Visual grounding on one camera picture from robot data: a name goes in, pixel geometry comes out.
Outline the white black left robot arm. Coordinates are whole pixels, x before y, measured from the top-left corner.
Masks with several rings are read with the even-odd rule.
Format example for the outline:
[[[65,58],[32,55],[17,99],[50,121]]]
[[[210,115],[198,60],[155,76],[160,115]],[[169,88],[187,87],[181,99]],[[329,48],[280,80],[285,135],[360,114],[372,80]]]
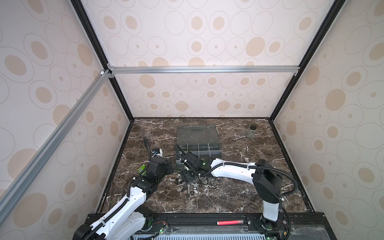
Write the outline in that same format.
[[[125,196],[113,208],[97,221],[81,225],[75,231],[74,240],[128,240],[150,225],[151,211],[143,208],[143,204],[173,169],[161,149],[151,151],[148,139],[143,137],[143,141],[149,154],[148,165],[132,179]]]

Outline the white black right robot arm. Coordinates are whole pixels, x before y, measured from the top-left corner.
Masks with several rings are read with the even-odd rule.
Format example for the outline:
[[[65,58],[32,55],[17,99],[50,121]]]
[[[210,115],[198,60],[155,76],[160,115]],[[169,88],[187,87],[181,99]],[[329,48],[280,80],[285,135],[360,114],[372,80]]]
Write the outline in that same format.
[[[177,156],[185,169],[180,173],[185,183],[202,181],[207,178],[230,178],[254,185],[263,200],[263,218],[276,222],[283,209],[283,199],[296,193],[298,183],[293,176],[273,167],[270,162],[258,160],[256,163],[228,162],[207,157],[204,160],[192,152],[184,152],[174,144]]]

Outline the clear grey compartment organizer box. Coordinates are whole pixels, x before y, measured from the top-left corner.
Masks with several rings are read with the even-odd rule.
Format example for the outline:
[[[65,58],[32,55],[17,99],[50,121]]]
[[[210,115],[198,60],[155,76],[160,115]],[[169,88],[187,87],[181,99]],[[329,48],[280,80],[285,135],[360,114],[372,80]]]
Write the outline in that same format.
[[[177,144],[184,152],[192,152],[201,159],[206,156],[222,158],[216,126],[186,126],[177,130]]]

